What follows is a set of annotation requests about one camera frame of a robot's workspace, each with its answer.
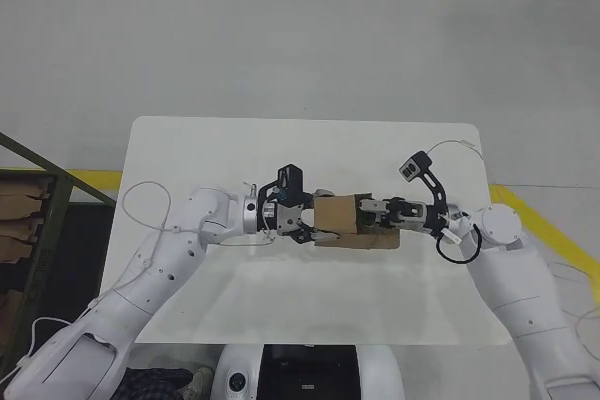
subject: yellow floor line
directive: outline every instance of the yellow floor line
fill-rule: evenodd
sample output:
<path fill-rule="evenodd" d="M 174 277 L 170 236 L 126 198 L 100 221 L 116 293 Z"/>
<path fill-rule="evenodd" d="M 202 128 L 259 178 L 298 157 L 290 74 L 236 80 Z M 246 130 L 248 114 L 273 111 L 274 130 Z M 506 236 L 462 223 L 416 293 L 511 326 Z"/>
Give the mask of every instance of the yellow floor line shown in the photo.
<path fill-rule="evenodd" d="M 67 171 L 98 190 L 118 190 L 120 188 L 120 180 L 122 179 L 122 172 L 120 171 L 86 169 L 69 169 Z"/>
<path fill-rule="evenodd" d="M 589 274 L 593 299 L 600 305 L 600 262 L 506 187 L 491 185 L 489 191 L 494 203 L 504 203 L 516 210 L 525 228 L 536 238 L 564 258 L 567 263 Z"/>

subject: green metal frame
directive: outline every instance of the green metal frame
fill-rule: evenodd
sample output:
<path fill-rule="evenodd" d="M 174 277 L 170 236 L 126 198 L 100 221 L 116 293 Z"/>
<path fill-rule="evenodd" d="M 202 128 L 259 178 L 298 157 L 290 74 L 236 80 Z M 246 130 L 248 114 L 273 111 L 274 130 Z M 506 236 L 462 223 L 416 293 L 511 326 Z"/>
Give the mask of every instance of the green metal frame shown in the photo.
<path fill-rule="evenodd" d="M 22 144 L 16 142 L 15 140 L 11 139 L 9 136 L 5 135 L 2 132 L 0 132 L 0 145 L 8 150 L 11 150 L 12 152 L 16 153 L 17 155 L 31 161 L 32 163 L 36 164 L 37 166 L 39 166 L 40 168 L 42 168 L 46 171 L 49 171 L 58 176 L 63 176 L 64 179 L 67 180 L 69 183 L 71 183 L 72 186 L 75 186 L 78 189 L 84 190 L 85 192 L 89 193 L 91 196 L 100 200 L 104 204 L 106 204 L 108 206 L 116 205 L 116 201 L 113 200 L 111 197 L 109 197 L 106 194 L 102 193 L 101 191 L 97 190 L 93 186 L 90 186 L 85 181 L 76 178 L 75 176 L 68 173 L 66 170 L 58 167 L 51 161 L 42 157 L 38 153 L 30 150 L 29 148 L 23 146 Z"/>
<path fill-rule="evenodd" d="M 0 366 L 0 379 L 9 371 L 15 368 L 16 363 L 27 352 L 29 342 L 29 328 L 37 318 L 37 311 L 40 306 L 42 294 L 55 253 L 56 244 L 60 236 L 64 216 L 69 205 L 69 199 L 73 187 L 77 187 L 96 199 L 102 201 L 105 205 L 115 207 L 116 202 L 99 190 L 93 188 L 86 182 L 71 175 L 63 168 L 55 165 L 46 158 L 40 156 L 34 151 L 28 149 L 17 141 L 0 132 L 0 145 L 8 150 L 18 154 L 28 161 L 36 164 L 45 171 L 4 171 L 0 173 L 13 173 L 22 175 L 39 175 L 55 177 L 54 190 L 49 199 L 47 217 L 42 227 L 35 251 L 30 258 L 31 269 L 27 277 L 27 284 L 24 289 L 24 295 L 15 327 L 11 333 L 9 343 L 5 349 L 5 355 Z"/>

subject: black bracket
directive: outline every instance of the black bracket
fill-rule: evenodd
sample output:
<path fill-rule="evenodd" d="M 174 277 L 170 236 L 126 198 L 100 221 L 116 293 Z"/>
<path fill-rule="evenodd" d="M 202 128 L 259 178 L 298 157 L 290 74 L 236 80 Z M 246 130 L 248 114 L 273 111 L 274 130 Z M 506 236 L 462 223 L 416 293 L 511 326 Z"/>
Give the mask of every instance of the black bracket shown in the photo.
<path fill-rule="evenodd" d="M 277 204 L 287 208 L 299 205 L 303 209 L 313 208 L 313 196 L 304 192 L 302 179 L 302 170 L 293 164 L 289 164 L 278 170 L 277 180 L 260 188 L 258 191 L 258 231 L 266 229 L 265 218 L 267 219 L 267 225 L 272 230 L 277 225 L 277 207 L 274 208 L 272 217 L 264 216 L 264 204 L 266 202 L 275 200 Z"/>
<path fill-rule="evenodd" d="M 431 230 L 431 236 L 438 237 L 442 235 L 442 230 L 447 227 L 447 220 L 442 216 L 449 213 L 449 206 L 442 184 L 429 169 L 432 164 L 433 161 L 427 153 L 419 151 L 411 156 L 398 171 L 407 182 L 420 178 L 433 194 L 433 205 L 427 206 L 427 220 L 424 227 Z"/>

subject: cable clip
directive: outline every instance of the cable clip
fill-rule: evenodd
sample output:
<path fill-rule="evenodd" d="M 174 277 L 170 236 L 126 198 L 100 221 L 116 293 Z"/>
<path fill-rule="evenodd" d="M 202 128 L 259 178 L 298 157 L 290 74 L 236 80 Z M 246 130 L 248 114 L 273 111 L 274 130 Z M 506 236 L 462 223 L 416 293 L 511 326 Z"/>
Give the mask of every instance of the cable clip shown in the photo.
<path fill-rule="evenodd" d="M 449 240 L 451 240 L 453 243 L 455 244 L 460 244 L 462 243 L 462 239 L 460 239 L 460 237 L 458 235 L 456 235 L 455 233 L 451 232 L 449 229 L 444 228 L 442 230 L 442 234 L 448 238 Z"/>

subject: white tabletop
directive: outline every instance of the white tabletop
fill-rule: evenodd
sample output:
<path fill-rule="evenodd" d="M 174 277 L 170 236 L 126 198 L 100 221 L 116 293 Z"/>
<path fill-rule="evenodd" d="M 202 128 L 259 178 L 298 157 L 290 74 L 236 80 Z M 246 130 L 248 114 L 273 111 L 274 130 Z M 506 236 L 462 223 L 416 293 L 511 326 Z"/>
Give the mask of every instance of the white tabletop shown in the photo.
<path fill-rule="evenodd" d="M 465 124 L 142 117 L 133 124 L 120 193 L 140 181 L 160 182 L 173 197 L 173 218 L 199 184 L 243 193 L 243 181 L 267 184 L 278 168 L 294 163 L 304 170 L 308 192 L 371 192 L 431 203 L 425 186 L 408 184 L 397 168 L 446 139 L 480 150 L 477 130 Z M 431 157 L 449 201 L 472 209 L 488 204 L 477 155 L 448 144 Z M 128 198 L 129 210 L 154 225 L 165 206 L 156 188 L 138 188 Z M 148 233 L 118 203 L 102 290 Z M 446 250 L 460 257 L 457 249 Z M 403 232 L 400 249 L 392 251 L 316 248 L 289 238 L 265 247 L 211 246 L 205 263 L 138 341 L 503 344 L 509 336 L 465 267 L 440 258 L 431 237 Z"/>

